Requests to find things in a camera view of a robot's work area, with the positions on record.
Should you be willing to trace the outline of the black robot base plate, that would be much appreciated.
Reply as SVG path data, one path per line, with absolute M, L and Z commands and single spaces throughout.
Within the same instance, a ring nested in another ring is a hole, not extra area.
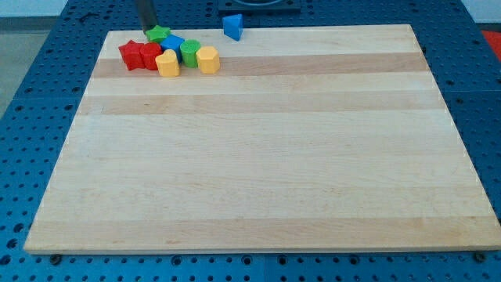
M 218 11 L 236 13 L 300 12 L 300 0 L 218 0 Z

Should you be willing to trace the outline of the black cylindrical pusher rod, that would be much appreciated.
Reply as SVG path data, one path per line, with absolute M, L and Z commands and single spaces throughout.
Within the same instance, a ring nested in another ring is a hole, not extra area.
M 158 25 L 157 12 L 153 0 L 134 0 L 143 33 Z

